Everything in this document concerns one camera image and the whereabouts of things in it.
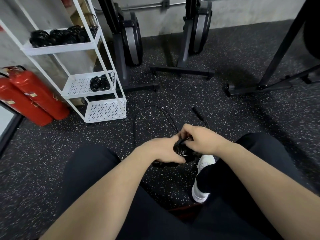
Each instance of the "white sneaker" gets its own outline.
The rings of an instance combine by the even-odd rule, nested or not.
[[[200,171],[206,167],[209,166],[211,164],[215,164],[216,160],[214,159],[214,156],[212,155],[202,155],[202,157],[200,158],[197,168],[198,168],[198,173],[197,175],[200,173]],[[203,203],[206,201],[206,199],[208,198],[210,193],[202,193],[199,189],[198,189],[198,185],[197,185],[197,180],[195,179],[194,181],[194,185],[192,186],[192,197],[193,199],[198,202],[198,203]]]

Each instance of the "fire extinguisher label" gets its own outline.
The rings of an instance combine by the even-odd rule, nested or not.
[[[8,104],[15,104],[16,102],[13,101],[13,100],[10,100],[10,101],[6,101]]]

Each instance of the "fire extinguisher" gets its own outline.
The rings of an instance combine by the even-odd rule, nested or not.
[[[0,100],[37,125],[45,126],[53,120],[34,101],[12,85],[8,78],[0,78]]]
[[[9,69],[10,82],[53,118],[62,120],[69,115],[70,111],[66,104],[55,98],[49,88],[33,72],[27,71],[20,65],[7,68]]]

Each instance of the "rubber gym floor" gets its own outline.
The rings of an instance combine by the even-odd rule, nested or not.
[[[288,90],[227,97],[228,82],[251,84],[260,79],[288,31],[291,20],[211,29],[201,54],[188,67],[214,69],[216,76],[149,71],[149,64],[175,65],[181,33],[143,38],[143,64],[130,69],[133,84],[160,79],[161,89],[130,92],[127,117],[86,125],[71,110],[70,116],[38,127],[24,120],[0,160],[0,239],[32,239],[56,219],[63,169],[81,145],[106,145],[124,159],[133,150],[133,116],[146,105],[166,109],[178,127],[203,125],[192,113],[198,106],[210,128],[236,141],[249,132],[266,132],[279,139],[292,154],[304,178],[320,192],[320,86],[300,80]],[[300,33],[272,81],[318,64],[305,49]],[[146,109],[137,117],[137,144],[154,137],[169,137],[173,129],[159,111]],[[150,167],[142,179],[148,193],[165,209],[193,202],[190,190],[195,163],[173,168]]]

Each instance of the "leg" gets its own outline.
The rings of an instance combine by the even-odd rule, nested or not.
[[[275,138],[264,133],[250,133],[237,143],[298,183],[306,185],[284,146]],[[281,238],[224,161],[220,159],[216,164],[205,167],[196,179],[200,191],[211,193],[194,223],[196,227],[257,238],[262,238],[259,236],[261,233],[272,239]]]
[[[66,164],[62,214],[78,197],[120,162],[102,145],[79,148]],[[162,209],[140,186],[117,239],[189,239],[190,228]]]

